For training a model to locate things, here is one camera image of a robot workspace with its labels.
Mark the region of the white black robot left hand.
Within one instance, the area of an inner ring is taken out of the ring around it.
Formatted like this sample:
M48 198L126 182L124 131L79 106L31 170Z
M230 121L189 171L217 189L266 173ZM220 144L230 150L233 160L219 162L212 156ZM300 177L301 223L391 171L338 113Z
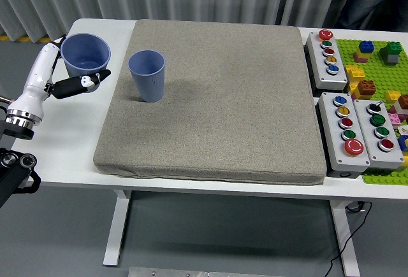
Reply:
M59 58L69 78L54 83L52 75ZM49 96L64 99L96 90L111 74L107 69L110 58L108 43L93 34L63 36L47 43L29 72L22 94L7 108L6 121L38 125L44 117L43 101Z

